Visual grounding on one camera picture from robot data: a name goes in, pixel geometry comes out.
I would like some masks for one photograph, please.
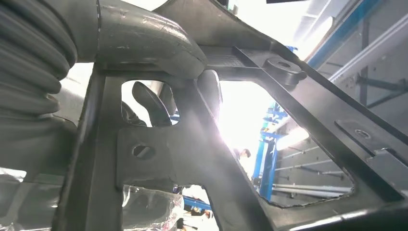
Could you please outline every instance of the bolt hole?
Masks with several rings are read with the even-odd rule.
[[[365,139],[367,139],[367,140],[371,139],[370,134],[368,134],[367,132],[365,132],[365,131],[363,131],[363,130],[361,130],[361,129],[356,129],[356,130],[354,130],[354,132],[355,132],[357,135],[359,135],[359,136],[361,136],[361,137],[363,137],[363,138],[365,138]]]
[[[291,67],[289,64],[284,63],[284,62],[278,62],[278,64],[284,67]]]
[[[140,160],[149,160],[155,155],[154,149],[143,145],[136,146],[132,154]]]

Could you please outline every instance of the plastic wrap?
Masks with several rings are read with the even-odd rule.
[[[40,174],[34,182],[22,182],[25,173],[1,170],[0,231],[51,230],[62,177]]]
[[[182,195],[125,185],[124,231],[168,231],[183,215]]]

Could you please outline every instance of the person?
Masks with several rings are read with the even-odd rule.
[[[239,151],[238,149],[234,148],[234,153],[237,156],[237,159],[239,160],[241,159],[241,157],[246,157],[246,158],[251,157],[251,152],[246,148],[244,148],[242,151]]]
[[[238,158],[242,168],[244,169],[246,175],[249,178],[251,178],[252,175],[250,176],[248,173],[253,171],[253,169],[251,168],[253,163],[251,163],[250,157],[251,157],[251,152],[248,149],[245,148],[240,152],[240,155],[239,155],[239,158]]]

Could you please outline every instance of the blue shelving rack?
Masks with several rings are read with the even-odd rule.
[[[287,117],[286,112],[281,111],[281,108],[277,103],[273,103],[268,108],[267,114],[264,117],[264,123],[260,131],[260,141],[258,152],[256,154],[255,167],[253,180],[259,178],[262,161],[264,160],[264,171],[259,187],[259,194],[266,199],[270,200],[272,197],[272,185],[275,175],[276,162],[278,159],[278,151],[276,150],[275,143],[281,137],[276,132],[268,132],[270,123],[278,124],[282,119]]]

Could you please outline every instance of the slotted hole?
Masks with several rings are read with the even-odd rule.
[[[140,160],[149,160],[154,157],[155,151],[153,148],[139,145],[133,149],[133,155]]]

